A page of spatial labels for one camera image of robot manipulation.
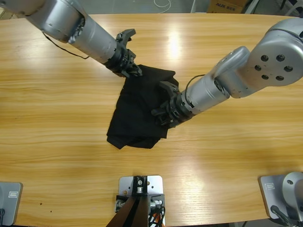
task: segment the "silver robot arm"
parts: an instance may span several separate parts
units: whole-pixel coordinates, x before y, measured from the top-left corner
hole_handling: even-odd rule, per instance
[[[242,98],[265,87],[286,86],[302,76],[303,19],[286,19],[271,27],[252,52],[239,47],[185,91],[162,82],[170,100],[152,114],[159,124],[175,127],[230,96]]]
[[[25,18],[52,38],[69,43],[121,77],[141,76],[136,55],[126,48],[134,29],[114,39],[76,0],[0,1],[4,9]]]

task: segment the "table surface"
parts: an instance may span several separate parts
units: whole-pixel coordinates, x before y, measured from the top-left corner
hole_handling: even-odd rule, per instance
[[[180,89],[285,18],[92,17],[113,36],[135,28],[136,63],[176,71]],[[258,178],[303,170],[303,80],[231,98],[153,149],[118,150],[106,133],[124,79],[56,48],[25,19],[0,31],[0,181],[24,185],[16,224],[106,226],[129,175],[163,177],[167,226],[267,218]]]

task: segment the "silver metal plate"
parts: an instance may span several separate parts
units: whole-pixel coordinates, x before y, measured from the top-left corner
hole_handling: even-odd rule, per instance
[[[3,225],[14,224],[23,185],[21,183],[0,182],[0,208],[5,210]]]
[[[282,184],[286,175],[273,175],[260,177],[262,196],[266,205],[266,212],[272,219],[278,219],[278,216],[271,212],[270,207],[276,205],[280,211],[287,214],[283,194]]]
[[[133,191],[133,176],[124,176],[120,178],[119,181],[119,192],[118,194],[121,196],[127,196],[130,197],[132,195]],[[147,185],[147,193],[149,196],[152,195],[159,195],[164,194],[163,193],[163,179],[159,175],[155,176],[147,176],[147,181],[149,182],[149,185]]]

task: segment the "black fabric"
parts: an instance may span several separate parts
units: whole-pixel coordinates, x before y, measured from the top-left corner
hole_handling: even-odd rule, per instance
[[[178,86],[173,78],[175,72],[144,65],[139,67],[143,76],[125,80],[107,132],[107,141],[119,149],[126,145],[152,148],[161,138],[166,138],[168,131],[167,127],[155,124],[151,111],[168,98],[159,89],[160,81]]]

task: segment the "floor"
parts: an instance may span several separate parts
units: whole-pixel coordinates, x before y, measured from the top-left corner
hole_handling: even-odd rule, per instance
[[[171,7],[167,13],[189,13],[193,0],[170,0]],[[153,0],[80,0],[89,14],[109,13],[160,13],[166,10],[157,7]],[[156,0],[160,6],[168,4],[168,0]]]

